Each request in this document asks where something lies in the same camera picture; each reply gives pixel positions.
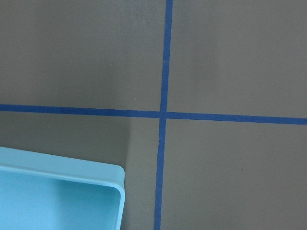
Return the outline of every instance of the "vertical blue line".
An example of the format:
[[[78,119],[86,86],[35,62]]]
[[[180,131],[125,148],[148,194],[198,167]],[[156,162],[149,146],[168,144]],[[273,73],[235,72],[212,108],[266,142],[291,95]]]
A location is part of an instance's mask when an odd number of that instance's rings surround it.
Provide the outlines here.
[[[171,48],[171,33],[172,33],[172,10],[173,10],[173,1],[166,0],[161,101],[160,101],[161,116],[159,120],[159,146],[158,146],[158,156],[157,156],[157,174],[156,174],[155,206],[154,206],[154,228],[153,228],[154,230],[161,229],[168,74],[169,74],[169,59],[170,59],[170,48]]]

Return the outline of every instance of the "light blue tray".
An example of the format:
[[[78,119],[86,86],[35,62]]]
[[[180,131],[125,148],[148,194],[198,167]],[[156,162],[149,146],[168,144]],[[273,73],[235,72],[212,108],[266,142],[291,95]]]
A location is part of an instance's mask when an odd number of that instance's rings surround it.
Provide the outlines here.
[[[0,229],[119,230],[117,165],[0,147]]]

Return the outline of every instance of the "gray surface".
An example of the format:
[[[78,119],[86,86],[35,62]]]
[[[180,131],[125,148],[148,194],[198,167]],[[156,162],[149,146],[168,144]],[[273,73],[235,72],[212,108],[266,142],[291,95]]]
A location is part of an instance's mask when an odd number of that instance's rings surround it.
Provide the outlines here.
[[[0,103],[159,110],[164,13],[162,0],[1,0]]]
[[[168,110],[307,117],[306,0],[174,1]]]
[[[0,112],[0,146],[124,167],[122,230],[152,230],[158,120]]]
[[[307,127],[168,120],[162,230],[304,230]]]

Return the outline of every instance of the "blue line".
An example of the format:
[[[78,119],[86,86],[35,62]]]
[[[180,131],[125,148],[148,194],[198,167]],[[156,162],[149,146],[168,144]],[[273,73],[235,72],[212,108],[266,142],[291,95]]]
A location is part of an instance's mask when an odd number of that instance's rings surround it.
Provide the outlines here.
[[[160,117],[160,112],[157,112],[157,111],[72,108],[72,107],[14,105],[14,104],[0,104],[0,111],[45,113],[45,114],[147,117],[147,118],[159,118]]]
[[[155,206],[154,206],[154,227],[153,227],[154,230],[161,229],[163,168],[164,168],[164,151],[165,151],[165,130],[166,130],[169,59],[170,59],[171,34],[172,34],[172,13],[173,13],[173,1],[166,0],[162,82],[161,82],[161,101],[160,101],[160,115],[161,116],[160,116],[160,121],[159,121],[159,146],[158,146],[158,156],[157,156],[157,174],[156,174]]]
[[[167,112],[168,119],[307,125],[307,118]]]

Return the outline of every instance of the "blue container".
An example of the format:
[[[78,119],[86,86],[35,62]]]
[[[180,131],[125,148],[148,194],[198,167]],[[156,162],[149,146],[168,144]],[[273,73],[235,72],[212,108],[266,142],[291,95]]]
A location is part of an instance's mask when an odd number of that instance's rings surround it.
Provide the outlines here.
[[[117,165],[0,147],[0,229],[119,230]]]

